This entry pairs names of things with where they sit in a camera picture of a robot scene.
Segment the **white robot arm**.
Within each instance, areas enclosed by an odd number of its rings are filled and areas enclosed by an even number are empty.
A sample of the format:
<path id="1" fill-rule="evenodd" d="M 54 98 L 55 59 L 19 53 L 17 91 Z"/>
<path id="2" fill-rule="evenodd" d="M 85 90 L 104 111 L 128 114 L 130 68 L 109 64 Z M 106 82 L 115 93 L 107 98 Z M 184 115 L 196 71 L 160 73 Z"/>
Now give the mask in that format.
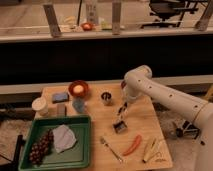
<path id="1" fill-rule="evenodd" d="M 133 103 L 145 94 L 181 114 L 202 131 L 213 128 L 213 103 L 153 81 L 149 66 L 129 70 L 124 75 L 124 82 L 123 93 L 127 102 Z"/>

